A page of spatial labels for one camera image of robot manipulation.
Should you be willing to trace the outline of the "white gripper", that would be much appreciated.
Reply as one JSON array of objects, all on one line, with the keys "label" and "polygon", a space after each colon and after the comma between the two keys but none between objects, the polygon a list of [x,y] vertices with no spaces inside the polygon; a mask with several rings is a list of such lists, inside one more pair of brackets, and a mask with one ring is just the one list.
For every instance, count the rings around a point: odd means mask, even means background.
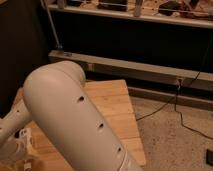
[{"label": "white gripper", "polygon": [[[24,128],[19,132],[18,138],[12,136],[0,147],[0,162],[5,165],[11,165],[17,161],[31,158],[33,154],[31,129]],[[23,169],[31,170],[32,163],[25,161]]]}]

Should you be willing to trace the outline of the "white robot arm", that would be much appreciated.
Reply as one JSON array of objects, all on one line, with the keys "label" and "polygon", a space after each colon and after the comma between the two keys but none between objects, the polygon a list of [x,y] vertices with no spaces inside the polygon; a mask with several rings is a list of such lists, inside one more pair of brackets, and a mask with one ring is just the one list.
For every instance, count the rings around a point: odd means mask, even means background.
[{"label": "white robot arm", "polygon": [[23,99],[0,118],[0,162],[25,158],[27,139],[14,134],[35,122],[75,171],[142,171],[84,90],[71,61],[44,65],[23,84]]}]

